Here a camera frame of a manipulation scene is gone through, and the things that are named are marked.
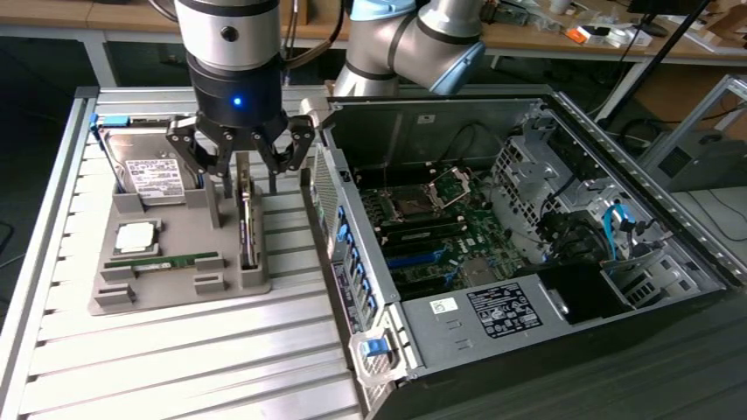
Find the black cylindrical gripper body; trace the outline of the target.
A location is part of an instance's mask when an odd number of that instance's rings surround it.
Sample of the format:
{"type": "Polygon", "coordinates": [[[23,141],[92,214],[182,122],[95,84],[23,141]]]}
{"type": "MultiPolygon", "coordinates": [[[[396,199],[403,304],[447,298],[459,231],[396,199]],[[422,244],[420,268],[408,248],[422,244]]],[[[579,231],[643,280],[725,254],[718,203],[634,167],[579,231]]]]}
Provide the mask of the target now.
{"type": "Polygon", "coordinates": [[[208,66],[194,55],[187,62],[199,111],[212,122],[235,129],[286,130],[279,55],[264,65],[238,71],[208,66]]]}

